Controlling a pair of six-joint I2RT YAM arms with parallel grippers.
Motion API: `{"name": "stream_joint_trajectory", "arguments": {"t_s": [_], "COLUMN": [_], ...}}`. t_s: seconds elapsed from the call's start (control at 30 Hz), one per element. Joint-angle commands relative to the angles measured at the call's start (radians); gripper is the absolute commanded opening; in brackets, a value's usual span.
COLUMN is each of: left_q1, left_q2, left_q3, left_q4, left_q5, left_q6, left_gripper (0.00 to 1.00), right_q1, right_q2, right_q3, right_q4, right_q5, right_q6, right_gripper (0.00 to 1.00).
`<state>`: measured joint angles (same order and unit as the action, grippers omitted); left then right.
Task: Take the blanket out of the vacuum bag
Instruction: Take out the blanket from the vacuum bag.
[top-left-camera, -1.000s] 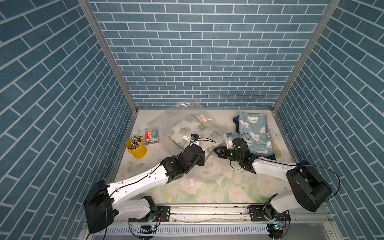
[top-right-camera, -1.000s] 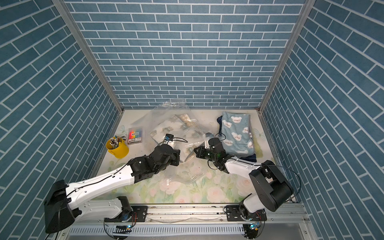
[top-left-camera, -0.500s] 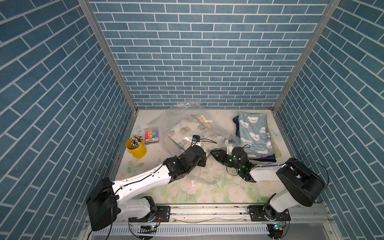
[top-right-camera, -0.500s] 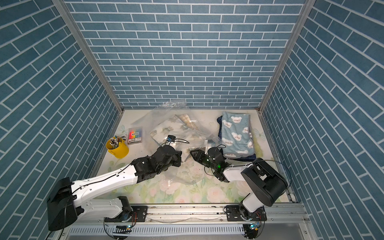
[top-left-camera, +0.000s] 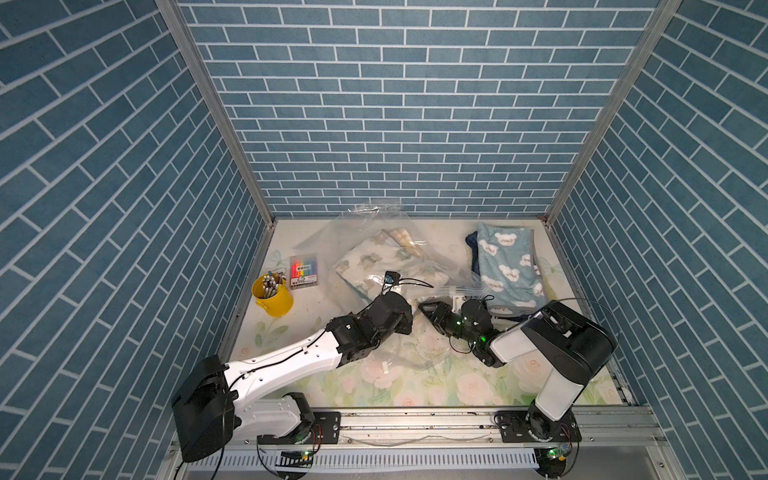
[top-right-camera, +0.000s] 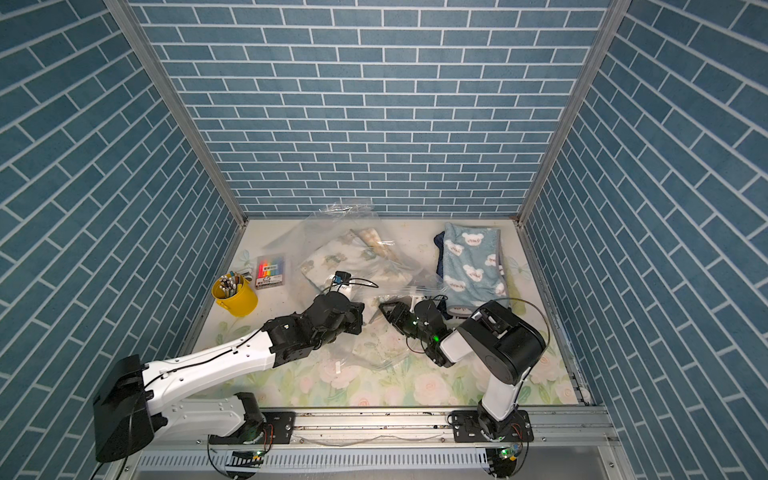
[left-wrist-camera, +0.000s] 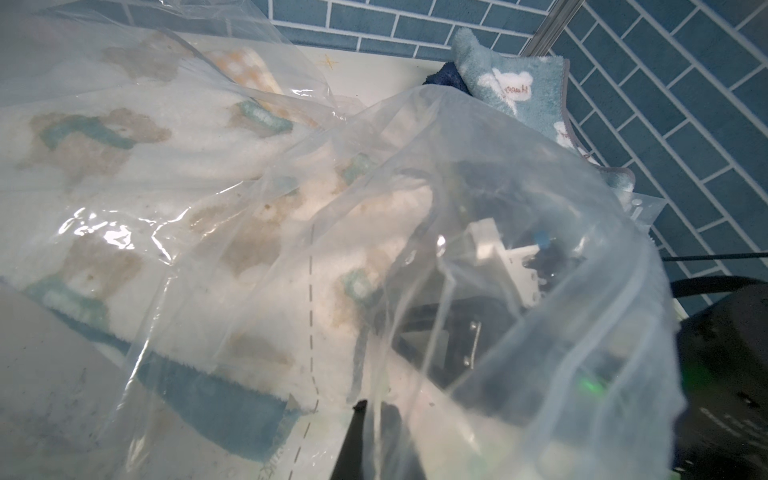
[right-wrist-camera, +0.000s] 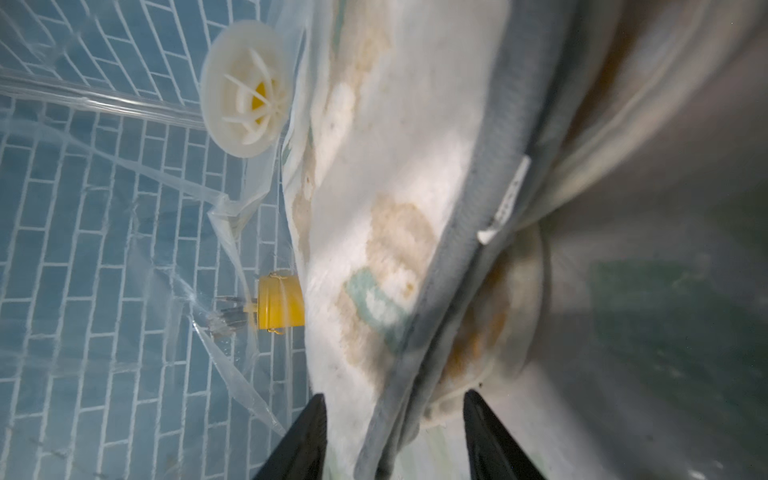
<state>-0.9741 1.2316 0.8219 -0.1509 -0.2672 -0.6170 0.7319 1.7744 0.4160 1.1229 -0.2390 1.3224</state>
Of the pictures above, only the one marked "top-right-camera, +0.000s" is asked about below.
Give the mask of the navy blue star blanket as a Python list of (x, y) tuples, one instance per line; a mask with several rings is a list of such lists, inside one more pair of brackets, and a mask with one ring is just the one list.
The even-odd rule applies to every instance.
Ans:
[(444, 238), (445, 232), (442, 231), (433, 238), (433, 243), (438, 249), (438, 258), (436, 263), (436, 274), (443, 277), (443, 261), (444, 261)]

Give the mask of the clear plastic vacuum bag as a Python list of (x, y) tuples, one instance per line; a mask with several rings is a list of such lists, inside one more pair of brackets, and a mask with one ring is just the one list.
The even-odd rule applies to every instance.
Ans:
[(360, 366), (372, 371), (394, 367), (412, 353), (400, 334), (384, 318), (378, 309), (380, 303), (389, 300), (403, 300), (407, 305), (425, 297), (445, 292), (442, 280), (432, 270), (422, 266), (404, 247), (395, 240), (392, 229), (385, 226), (366, 203), (341, 203), (327, 206), (314, 212), (297, 225), (281, 234), (264, 248), (267, 254), (283, 254), (285, 259), (285, 281), (288, 299), (301, 311), (310, 306), (320, 294), (335, 292), (330, 285), (318, 290), (299, 271), (299, 264), (315, 250), (351, 229), (376, 228), (385, 241), (392, 242), (396, 252), (407, 264), (415, 266), (419, 273), (406, 286), (395, 290), (385, 288), (369, 280), (352, 277), (351, 292), (346, 295), (351, 301), (365, 304), (363, 328), (359, 335), (343, 333), (321, 351), (331, 360), (343, 366)]

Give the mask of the light blue bear blanket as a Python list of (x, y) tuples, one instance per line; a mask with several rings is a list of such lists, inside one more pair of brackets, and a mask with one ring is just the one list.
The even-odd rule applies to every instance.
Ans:
[(447, 311), (455, 317), (466, 318), (484, 303), (506, 297), (501, 231), (446, 223), (442, 277)]

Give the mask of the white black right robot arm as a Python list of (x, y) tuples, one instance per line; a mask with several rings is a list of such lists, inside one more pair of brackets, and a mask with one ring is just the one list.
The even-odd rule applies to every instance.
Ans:
[(447, 297), (425, 297), (412, 305), (403, 300), (379, 304), (379, 311), (405, 339), (421, 344), (421, 353), (448, 368), (473, 354), (489, 370), (486, 392), (476, 412), (449, 415), (454, 441), (528, 444), (534, 440), (528, 413), (518, 406), (522, 386), (545, 353), (541, 333), (496, 300), (483, 303), (454, 329), (448, 328)]

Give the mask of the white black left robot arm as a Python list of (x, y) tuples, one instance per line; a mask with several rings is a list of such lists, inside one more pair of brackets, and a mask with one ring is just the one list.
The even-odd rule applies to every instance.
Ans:
[(156, 439), (214, 436), (223, 443), (257, 440), (265, 423), (255, 396), (203, 400), (198, 393), (243, 375), (306, 358), (341, 334), (358, 335), (362, 302), (340, 292), (317, 296), (302, 313), (270, 319), (228, 343), (173, 359), (118, 360), (93, 401), (95, 458), (125, 459)]

